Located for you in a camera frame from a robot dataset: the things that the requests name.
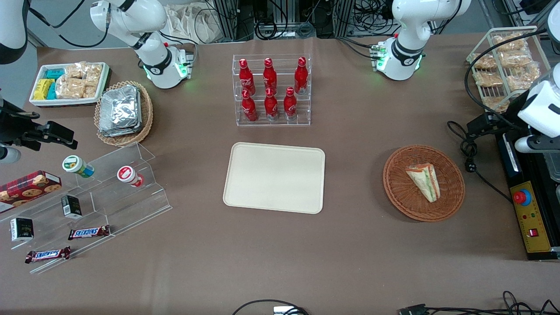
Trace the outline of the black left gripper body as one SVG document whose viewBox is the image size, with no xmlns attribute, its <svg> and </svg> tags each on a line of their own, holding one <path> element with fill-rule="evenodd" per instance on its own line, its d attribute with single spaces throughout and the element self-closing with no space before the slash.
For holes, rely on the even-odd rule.
<svg viewBox="0 0 560 315">
<path fill-rule="evenodd" d="M 495 136 L 505 135 L 508 141 L 518 141 L 525 136 L 529 136 L 531 134 L 529 125 L 518 117 L 518 114 L 526 104 L 528 96 L 529 92 L 525 91 L 513 98 L 502 98 L 496 104 L 489 103 L 488 109 L 486 109 L 485 112 L 498 116 L 504 123 L 504 133 L 485 134 L 492 134 Z"/>
</svg>

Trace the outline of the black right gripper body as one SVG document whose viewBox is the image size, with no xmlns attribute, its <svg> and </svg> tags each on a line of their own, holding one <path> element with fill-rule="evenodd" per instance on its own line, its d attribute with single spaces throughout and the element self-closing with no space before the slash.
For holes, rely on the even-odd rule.
<svg viewBox="0 0 560 315">
<path fill-rule="evenodd" d="M 1 100 L 0 106 L 0 142 L 2 145 L 40 146 L 40 142 L 25 137 L 28 132 L 34 133 L 40 124 L 34 119 L 40 118 L 36 112 L 25 112 L 11 102 Z"/>
</svg>

